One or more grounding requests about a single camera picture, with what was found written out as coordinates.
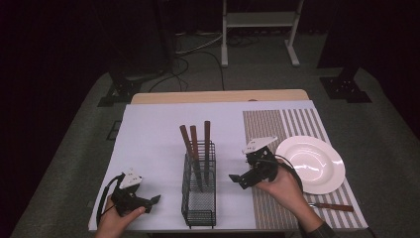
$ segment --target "sleeve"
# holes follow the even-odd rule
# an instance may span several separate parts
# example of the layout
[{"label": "sleeve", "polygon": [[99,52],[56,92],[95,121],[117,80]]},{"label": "sleeve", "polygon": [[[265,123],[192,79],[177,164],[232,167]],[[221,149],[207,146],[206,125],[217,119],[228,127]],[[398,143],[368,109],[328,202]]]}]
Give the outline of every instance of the sleeve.
[{"label": "sleeve", "polygon": [[331,227],[324,222],[318,229],[308,233],[308,238],[339,238]]}]

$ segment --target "black metal wire basket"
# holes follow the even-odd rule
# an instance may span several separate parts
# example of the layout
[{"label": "black metal wire basket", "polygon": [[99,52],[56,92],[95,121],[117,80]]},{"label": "black metal wire basket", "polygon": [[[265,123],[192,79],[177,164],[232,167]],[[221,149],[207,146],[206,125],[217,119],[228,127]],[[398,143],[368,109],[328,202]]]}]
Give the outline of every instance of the black metal wire basket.
[{"label": "black metal wire basket", "polygon": [[204,147],[204,142],[198,141],[198,161],[185,154],[181,212],[189,228],[216,225],[215,146],[210,142],[208,158]]}]

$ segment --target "plate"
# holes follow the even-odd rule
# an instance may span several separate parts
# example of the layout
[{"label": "plate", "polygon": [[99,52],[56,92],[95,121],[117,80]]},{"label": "plate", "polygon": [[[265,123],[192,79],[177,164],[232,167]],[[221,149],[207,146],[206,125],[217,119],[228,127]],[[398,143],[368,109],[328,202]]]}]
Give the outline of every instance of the plate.
[{"label": "plate", "polygon": [[308,193],[334,191],[346,176],[343,160],[337,151],[314,137],[290,137],[280,143],[275,154],[293,164],[302,180],[303,191]]}]

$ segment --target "gray carpet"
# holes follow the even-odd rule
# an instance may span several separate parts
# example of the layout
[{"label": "gray carpet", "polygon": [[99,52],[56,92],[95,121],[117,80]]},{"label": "gray carpet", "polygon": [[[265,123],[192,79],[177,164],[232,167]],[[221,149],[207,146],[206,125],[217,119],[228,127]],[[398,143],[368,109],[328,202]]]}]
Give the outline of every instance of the gray carpet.
[{"label": "gray carpet", "polygon": [[[229,48],[229,66],[223,69],[226,90],[302,88],[314,101],[333,147],[342,156],[347,179],[367,224],[380,238],[418,237],[420,220],[420,143],[384,96],[378,82],[364,70],[356,82],[372,103],[331,100],[319,80],[337,75],[339,68],[317,69],[325,35],[298,35],[296,53],[301,67],[288,59],[285,36],[263,37],[246,48]],[[182,37],[180,49],[199,46],[202,37]],[[220,58],[220,48],[206,52]],[[222,90],[216,61],[205,54],[184,57],[189,69],[180,76],[188,91]],[[174,72],[185,66],[177,60]],[[159,79],[144,84],[147,92]],[[98,78],[81,105],[40,186],[12,237],[92,237],[87,223],[114,142],[107,140],[125,104],[97,107],[111,86],[106,73]],[[186,84],[181,82],[182,90]],[[176,78],[154,91],[179,91]],[[340,233],[341,237],[372,237],[367,231]],[[146,234],[127,232],[124,237]],[[299,237],[288,233],[286,237]]]}]

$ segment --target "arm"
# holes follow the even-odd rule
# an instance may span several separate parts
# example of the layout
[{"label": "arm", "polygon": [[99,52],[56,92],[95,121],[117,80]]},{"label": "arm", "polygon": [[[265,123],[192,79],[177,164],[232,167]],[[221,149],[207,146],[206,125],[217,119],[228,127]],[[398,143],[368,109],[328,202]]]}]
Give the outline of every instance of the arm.
[{"label": "arm", "polygon": [[293,213],[307,233],[317,233],[317,229],[327,225],[308,205],[295,178],[286,169],[278,167],[277,177],[272,182],[261,181],[256,187],[268,192],[279,204]]},{"label": "arm", "polygon": [[124,217],[121,217],[114,207],[114,202],[111,196],[108,196],[105,213],[102,214],[99,222],[98,230],[95,233],[95,238],[118,238],[120,237],[127,226],[137,217],[145,213],[144,207],[139,207],[133,210]]}]

